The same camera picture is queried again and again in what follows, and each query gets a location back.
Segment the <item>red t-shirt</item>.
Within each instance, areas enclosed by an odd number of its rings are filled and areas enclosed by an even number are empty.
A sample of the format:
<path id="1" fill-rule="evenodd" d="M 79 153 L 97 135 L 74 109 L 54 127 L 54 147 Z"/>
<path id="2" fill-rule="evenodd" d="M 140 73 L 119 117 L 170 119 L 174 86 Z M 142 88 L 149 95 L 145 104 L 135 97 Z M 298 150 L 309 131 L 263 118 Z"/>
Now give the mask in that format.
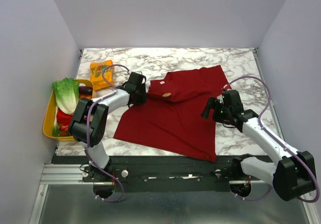
<path id="1" fill-rule="evenodd" d="M 201 113 L 227 83 L 220 65 L 168 72 L 150 82 L 145 104 L 122 115 L 114 138 L 215 162 L 216 123 Z M 171 96 L 163 97 L 169 92 Z"/>

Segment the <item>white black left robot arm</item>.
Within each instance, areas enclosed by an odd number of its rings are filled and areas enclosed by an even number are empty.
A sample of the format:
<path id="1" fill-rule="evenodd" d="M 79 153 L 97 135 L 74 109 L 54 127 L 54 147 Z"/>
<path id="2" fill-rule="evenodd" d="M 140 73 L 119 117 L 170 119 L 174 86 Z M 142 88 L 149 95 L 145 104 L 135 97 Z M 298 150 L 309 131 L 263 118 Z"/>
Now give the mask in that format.
<path id="1" fill-rule="evenodd" d="M 113 92 L 100 98 L 82 98 L 76 106 L 68 132 L 83 145 L 94 176 L 100 181 L 112 175 L 111 160 L 102 143 L 107 116 L 123 106 L 146 103 L 145 83 L 144 75 L 131 72 L 128 81 Z"/>

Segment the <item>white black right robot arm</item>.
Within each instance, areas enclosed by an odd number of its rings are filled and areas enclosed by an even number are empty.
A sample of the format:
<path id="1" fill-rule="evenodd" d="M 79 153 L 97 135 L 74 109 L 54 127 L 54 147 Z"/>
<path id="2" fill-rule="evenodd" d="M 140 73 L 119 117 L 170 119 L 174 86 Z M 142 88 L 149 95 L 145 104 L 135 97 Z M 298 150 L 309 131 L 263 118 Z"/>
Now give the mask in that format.
<path id="1" fill-rule="evenodd" d="M 261 121 L 261 116 L 251 109 L 244 109 L 239 92 L 225 90 L 222 98 L 208 99 L 201 116 L 223 125 L 236 128 L 251 138 L 268 155 L 271 162 L 245 154 L 234 158 L 231 175 L 238 180 L 254 176 L 270 186 L 284 201 L 315 191 L 310 203 L 318 201 L 320 188 L 316 180 L 313 155 L 300 152 L 282 140 Z"/>

